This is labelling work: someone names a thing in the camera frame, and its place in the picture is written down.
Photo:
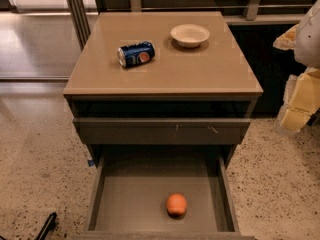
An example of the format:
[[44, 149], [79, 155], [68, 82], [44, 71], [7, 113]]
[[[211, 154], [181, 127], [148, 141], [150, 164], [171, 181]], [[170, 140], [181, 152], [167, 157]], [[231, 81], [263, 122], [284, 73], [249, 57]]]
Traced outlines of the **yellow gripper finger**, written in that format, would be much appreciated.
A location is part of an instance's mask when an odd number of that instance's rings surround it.
[[298, 24], [292, 26], [273, 42], [273, 47], [279, 50], [294, 50], [296, 46], [296, 33]]
[[299, 132], [320, 108], [320, 70], [307, 68], [286, 82], [279, 126], [286, 133]]

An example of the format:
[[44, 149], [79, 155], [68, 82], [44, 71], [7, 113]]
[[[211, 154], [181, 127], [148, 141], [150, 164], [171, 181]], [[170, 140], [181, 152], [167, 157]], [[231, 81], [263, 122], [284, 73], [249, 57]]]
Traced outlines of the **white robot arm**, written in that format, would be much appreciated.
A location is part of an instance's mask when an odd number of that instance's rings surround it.
[[320, 0], [301, 21], [273, 43], [279, 50], [292, 50], [294, 59], [306, 66], [299, 76], [290, 75], [277, 120], [278, 131], [298, 133], [320, 108]]

